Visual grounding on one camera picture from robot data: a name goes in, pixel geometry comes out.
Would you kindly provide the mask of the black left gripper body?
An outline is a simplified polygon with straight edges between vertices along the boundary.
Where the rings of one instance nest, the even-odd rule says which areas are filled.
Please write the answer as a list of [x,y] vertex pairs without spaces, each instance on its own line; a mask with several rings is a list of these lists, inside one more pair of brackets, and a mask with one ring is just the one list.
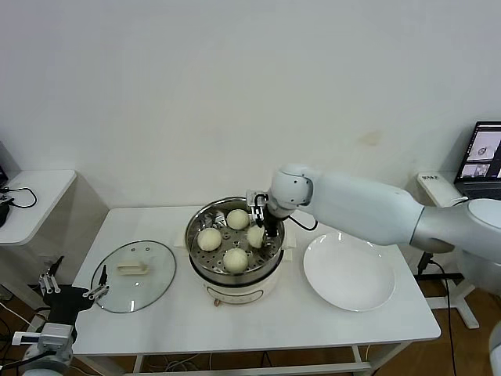
[[88,289],[63,285],[60,292],[45,293],[43,302],[50,308],[48,322],[75,325],[79,312],[90,309],[94,302],[85,296]]

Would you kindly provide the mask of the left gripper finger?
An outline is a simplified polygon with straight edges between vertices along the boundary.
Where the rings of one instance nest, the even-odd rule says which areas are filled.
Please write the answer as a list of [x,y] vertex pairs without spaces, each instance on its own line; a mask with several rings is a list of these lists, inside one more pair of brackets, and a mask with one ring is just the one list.
[[98,285],[96,288],[87,291],[83,294],[84,298],[87,298],[90,301],[94,301],[96,299],[102,298],[109,291],[110,286],[107,284],[107,272],[106,265],[103,266],[101,275],[98,281]]
[[63,259],[64,257],[60,256],[46,271],[40,274],[38,284],[42,294],[59,294],[61,292],[56,281],[56,273]]

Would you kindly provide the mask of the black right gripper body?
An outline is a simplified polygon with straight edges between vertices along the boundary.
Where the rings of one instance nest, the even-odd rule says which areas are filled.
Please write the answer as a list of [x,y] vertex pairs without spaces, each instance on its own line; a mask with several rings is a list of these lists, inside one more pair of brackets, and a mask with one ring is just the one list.
[[275,219],[277,222],[283,221],[282,208],[269,192],[248,190],[246,192],[246,202],[255,225],[256,215],[260,215],[263,222],[265,219]]

